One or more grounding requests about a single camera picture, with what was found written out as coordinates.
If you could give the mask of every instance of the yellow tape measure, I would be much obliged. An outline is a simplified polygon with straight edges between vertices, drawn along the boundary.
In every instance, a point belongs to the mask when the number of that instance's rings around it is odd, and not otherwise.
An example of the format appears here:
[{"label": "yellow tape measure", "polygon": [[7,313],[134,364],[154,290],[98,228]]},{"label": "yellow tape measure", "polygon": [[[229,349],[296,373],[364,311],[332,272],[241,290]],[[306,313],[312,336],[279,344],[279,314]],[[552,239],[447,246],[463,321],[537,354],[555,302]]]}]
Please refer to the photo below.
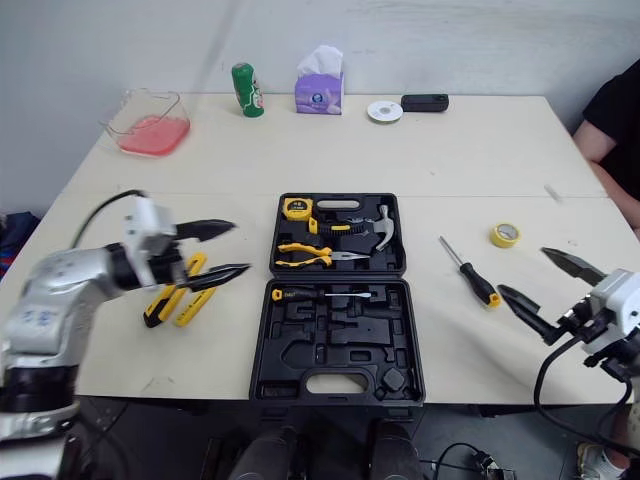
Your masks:
[{"label": "yellow tape measure", "polygon": [[491,229],[489,239],[496,247],[511,248],[520,240],[520,232],[510,223],[499,223]]},{"label": "yellow tape measure", "polygon": [[310,198],[285,198],[282,213],[290,222],[306,222],[311,218],[312,207]]}]

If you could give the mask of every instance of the person's arm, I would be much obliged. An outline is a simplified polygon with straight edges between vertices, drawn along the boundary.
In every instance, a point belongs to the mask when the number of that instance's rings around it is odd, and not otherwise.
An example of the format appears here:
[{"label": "person's arm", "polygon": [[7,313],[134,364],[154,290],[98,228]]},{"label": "person's arm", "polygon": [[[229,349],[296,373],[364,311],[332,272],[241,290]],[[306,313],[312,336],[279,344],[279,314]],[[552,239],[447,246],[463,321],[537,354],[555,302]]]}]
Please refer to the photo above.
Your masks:
[{"label": "person's arm", "polygon": [[616,146],[616,141],[587,120],[582,122],[573,135],[573,140],[629,225],[634,229],[640,228],[640,202],[618,185],[600,165],[602,159]]}]

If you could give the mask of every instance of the pink liquid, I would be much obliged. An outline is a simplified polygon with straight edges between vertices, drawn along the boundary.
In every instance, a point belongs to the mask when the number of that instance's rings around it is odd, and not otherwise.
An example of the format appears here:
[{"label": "pink liquid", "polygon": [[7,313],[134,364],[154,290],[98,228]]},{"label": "pink liquid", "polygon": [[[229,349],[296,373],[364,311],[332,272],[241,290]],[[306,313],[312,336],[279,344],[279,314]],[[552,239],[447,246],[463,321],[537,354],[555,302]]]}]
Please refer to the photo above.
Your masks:
[{"label": "pink liquid", "polygon": [[188,119],[151,115],[136,123],[128,135],[118,140],[118,146],[127,152],[143,155],[168,155],[185,137],[191,123]]}]

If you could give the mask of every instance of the yellow-handled pliers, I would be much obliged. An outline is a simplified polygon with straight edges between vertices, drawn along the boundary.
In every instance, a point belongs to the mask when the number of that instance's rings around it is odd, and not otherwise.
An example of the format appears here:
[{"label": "yellow-handled pliers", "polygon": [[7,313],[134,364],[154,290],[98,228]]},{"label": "yellow-handled pliers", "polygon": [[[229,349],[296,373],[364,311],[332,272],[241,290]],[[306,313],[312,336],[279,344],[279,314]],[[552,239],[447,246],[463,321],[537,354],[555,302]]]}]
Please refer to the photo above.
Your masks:
[{"label": "yellow-handled pliers", "polygon": [[[202,253],[194,253],[187,262],[187,271],[190,277],[200,272],[204,264],[207,262],[207,256]],[[160,295],[147,307],[142,314],[144,323],[149,328],[157,327],[162,322],[169,318],[169,315],[178,306],[180,300],[184,296],[186,288],[177,288],[175,285],[167,285]],[[189,303],[187,308],[180,314],[180,316],[174,321],[179,327],[186,326],[191,319],[200,311],[202,306],[211,298],[216,291],[214,288],[209,288],[200,292],[196,298]]]},{"label": "yellow-handled pliers", "polygon": [[312,245],[305,245],[303,243],[285,243],[283,245],[278,245],[278,251],[280,253],[305,252],[315,255],[313,258],[303,260],[301,262],[285,262],[284,260],[276,261],[276,265],[291,268],[304,267],[314,263],[324,263],[325,266],[328,267],[336,260],[357,260],[359,258],[370,257],[370,255],[361,255],[353,252],[334,252],[329,247],[315,248]]}]

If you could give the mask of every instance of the white tape roll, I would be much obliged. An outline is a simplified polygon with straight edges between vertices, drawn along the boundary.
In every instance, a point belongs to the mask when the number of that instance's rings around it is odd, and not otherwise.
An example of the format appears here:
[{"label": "white tape roll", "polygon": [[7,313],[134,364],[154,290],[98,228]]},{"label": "white tape roll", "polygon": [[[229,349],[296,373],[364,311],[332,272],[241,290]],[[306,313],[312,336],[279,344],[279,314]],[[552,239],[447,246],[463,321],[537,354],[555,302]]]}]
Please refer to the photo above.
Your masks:
[{"label": "white tape roll", "polygon": [[367,114],[372,120],[380,123],[391,123],[400,119],[402,107],[395,102],[380,100],[367,107]]}]

